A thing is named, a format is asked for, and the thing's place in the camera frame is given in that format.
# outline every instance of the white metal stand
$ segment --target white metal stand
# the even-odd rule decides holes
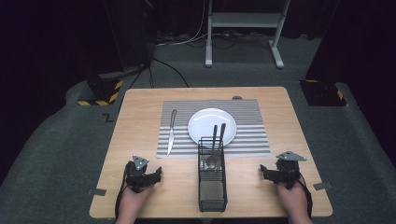
[[[290,0],[285,1],[283,10],[280,13],[215,13],[212,12],[212,1],[209,0],[208,18],[207,18],[207,41],[205,66],[211,67],[212,60],[212,28],[213,27],[260,27],[276,28],[274,40],[269,41],[270,49],[276,61],[276,67],[283,68],[277,43],[279,42],[280,33],[282,32]]]

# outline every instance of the white plate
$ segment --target white plate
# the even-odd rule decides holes
[[[217,137],[220,137],[221,124],[225,123],[223,145],[226,146],[236,135],[236,123],[229,113],[216,108],[203,109],[196,112],[189,121],[189,135],[198,143],[201,137],[212,137],[213,128],[218,125]]]

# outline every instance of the wrist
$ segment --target wrist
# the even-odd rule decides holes
[[[311,218],[308,215],[290,216],[291,224],[312,224]]]
[[[133,215],[129,215],[129,216],[119,215],[115,224],[134,224],[135,220],[136,220],[136,216]]]

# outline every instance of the black cable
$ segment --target black cable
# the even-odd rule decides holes
[[[236,35],[233,33],[221,34],[221,35],[217,35],[216,37],[220,38],[222,40],[235,40],[236,39]]]
[[[123,102],[123,97],[121,98],[121,102],[120,102],[120,106],[119,106],[119,113],[121,111],[122,102]]]
[[[268,35],[258,35],[258,38],[251,39],[251,40],[246,40],[246,39],[243,39],[243,38],[240,38],[240,37],[237,37],[237,36],[235,38],[237,39],[238,42],[242,42],[242,43],[258,43],[258,42],[262,42],[262,41],[267,41],[271,37],[268,36]]]
[[[232,43],[230,46],[225,47],[225,48],[221,48],[221,47],[219,47],[219,46],[213,44],[213,42],[212,42],[213,48],[216,48],[216,49],[230,49],[230,48],[232,48],[235,44],[236,44],[236,38],[233,38],[233,43]]]
[[[301,180],[299,180],[299,179],[297,180],[297,182],[303,187],[303,190],[304,190],[304,193],[305,193],[305,198],[306,198],[306,201],[308,203],[308,206],[306,208],[307,209],[307,213],[308,213],[309,218],[311,218],[311,216],[312,216],[312,207],[314,205],[314,203],[312,202],[312,195],[311,195],[311,192],[309,192],[309,189],[306,187],[306,183],[305,183],[305,179],[304,179],[303,175],[300,174],[300,176],[303,179],[304,183],[301,182]]]
[[[187,40],[190,40],[190,36],[173,36],[173,35],[166,35],[165,37],[158,37],[162,43],[160,45],[173,45],[173,44],[178,44],[180,42],[184,42]]]
[[[221,12],[224,12],[224,8],[225,8],[225,4],[227,3],[227,0],[224,0],[224,2],[223,2],[223,6],[222,6],[222,8],[221,8]]]
[[[202,43],[204,43],[204,44],[203,44],[203,45],[200,45],[200,46],[194,46],[194,45],[191,44],[191,43],[194,43],[194,42],[196,42],[196,43],[202,42]],[[191,43],[187,43],[186,45],[188,45],[188,46],[190,46],[190,47],[192,47],[192,48],[196,48],[196,49],[203,48],[203,47],[206,46],[206,40],[200,40],[200,41],[196,40],[196,41],[193,41],[193,42],[191,42]]]
[[[148,67],[148,71],[149,71],[149,85],[151,88],[154,88],[154,78],[152,77],[151,66]]]
[[[189,39],[189,40],[186,40],[186,41],[173,43],[173,44],[159,44],[159,45],[156,45],[156,47],[158,47],[158,46],[164,46],[164,45],[179,45],[179,44],[186,44],[186,43],[190,43],[191,41],[196,40],[195,38],[198,36],[198,34],[201,33],[201,29],[202,29],[202,26],[203,26],[203,24],[204,24],[204,17],[205,17],[205,0],[203,0],[202,2],[203,2],[204,4],[203,4],[203,10],[202,10],[201,23],[200,23],[200,26],[199,26],[199,29],[198,29],[197,33],[195,34],[195,36],[194,36],[193,38],[191,38],[191,39]]]
[[[128,73],[125,73],[125,74],[122,74],[122,75],[119,75],[119,76],[116,76],[116,77],[101,77],[101,79],[102,79],[103,81],[112,81],[112,80],[116,80],[116,79],[120,79],[120,78],[124,78],[124,77],[128,77],[128,76],[132,76],[132,75],[141,73],[141,72],[142,72],[143,70],[145,70],[146,68],[147,68],[147,67],[144,66],[144,67],[139,68],[139,69],[137,69],[137,70],[134,70],[134,71],[132,71],[132,72],[128,72]]]
[[[124,192],[126,190],[126,188],[128,188],[128,185],[125,185],[125,187],[123,187],[122,192]]]
[[[190,87],[189,84],[187,83],[186,79],[184,79],[183,75],[181,75],[181,73],[180,73],[179,71],[177,71],[177,69],[174,68],[172,65],[170,65],[170,64],[168,64],[168,63],[161,62],[160,60],[155,59],[155,58],[152,58],[152,60],[154,60],[154,61],[156,61],[156,62],[158,62],[158,63],[162,63],[162,64],[164,64],[164,65],[166,65],[166,66],[172,68],[173,70],[175,70],[175,71],[178,73],[178,75],[181,77],[181,79],[183,79],[183,81],[184,81],[184,83],[186,84],[186,86],[187,86],[188,88]]]
[[[142,69],[139,74],[136,76],[136,78],[134,79],[134,81],[132,82],[132,84],[129,86],[128,89],[131,89],[132,86],[136,83],[137,79],[140,77],[140,75],[142,74],[142,72],[144,71],[144,69]]]
[[[120,187],[120,191],[119,191],[119,194],[117,195],[117,200],[116,200],[116,206],[115,206],[115,208],[114,208],[114,213],[115,213],[115,215],[116,215],[116,220],[119,218],[119,209],[120,209],[120,202],[121,202],[121,198],[122,198],[122,193],[125,191],[125,189],[128,187],[128,185],[126,185],[125,187],[124,187],[124,184],[125,184],[125,178],[126,178],[126,176],[127,176],[127,169],[128,169],[128,164],[129,163],[127,163],[126,165],[125,165],[125,169],[124,169],[124,173],[123,173],[123,176],[122,176],[122,183],[121,183],[121,187]]]

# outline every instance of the striped placemat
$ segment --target striped placemat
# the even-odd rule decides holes
[[[236,122],[236,136],[224,147],[225,157],[271,156],[267,134],[257,100],[165,101],[158,139],[157,158],[196,158],[198,145],[192,141],[188,124],[192,115],[205,108],[228,112]],[[175,141],[166,156],[172,110],[177,110],[174,125]]]

